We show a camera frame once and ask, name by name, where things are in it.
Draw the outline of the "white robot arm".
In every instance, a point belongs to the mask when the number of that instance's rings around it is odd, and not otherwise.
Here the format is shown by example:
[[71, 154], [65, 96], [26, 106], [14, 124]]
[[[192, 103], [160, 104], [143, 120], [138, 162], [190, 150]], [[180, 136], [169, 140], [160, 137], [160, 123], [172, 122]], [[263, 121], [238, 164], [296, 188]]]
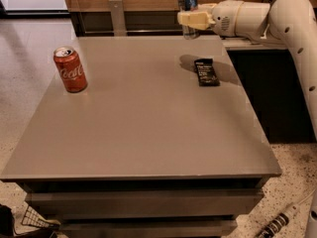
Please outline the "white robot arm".
[[[177, 15], [186, 27], [211, 29], [224, 37], [244, 37], [256, 44], [286, 48], [294, 59], [313, 126], [317, 126], [316, 66], [317, 24], [309, 0], [276, 0], [273, 4], [227, 0], [192, 3]], [[316, 145], [274, 144], [273, 152], [283, 175], [265, 186], [265, 198], [248, 215], [238, 218], [239, 227], [226, 238], [258, 238], [257, 233], [283, 207], [290, 223], [275, 238], [316, 238], [316, 219], [311, 216], [316, 191]]]

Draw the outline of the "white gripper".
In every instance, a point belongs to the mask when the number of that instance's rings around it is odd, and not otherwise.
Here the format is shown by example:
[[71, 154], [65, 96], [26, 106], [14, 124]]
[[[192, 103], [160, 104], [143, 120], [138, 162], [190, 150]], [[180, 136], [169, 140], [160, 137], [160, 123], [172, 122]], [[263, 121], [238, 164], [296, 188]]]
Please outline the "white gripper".
[[226, 0], [218, 4], [199, 4], [198, 10], [203, 12], [179, 12], [177, 21], [182, 26], [197, 30], [206, 30], [213, 27], [213, 31], [217, 35], [235, 37], [236, 20], [242, 5], [243, 1], [241, 0]]

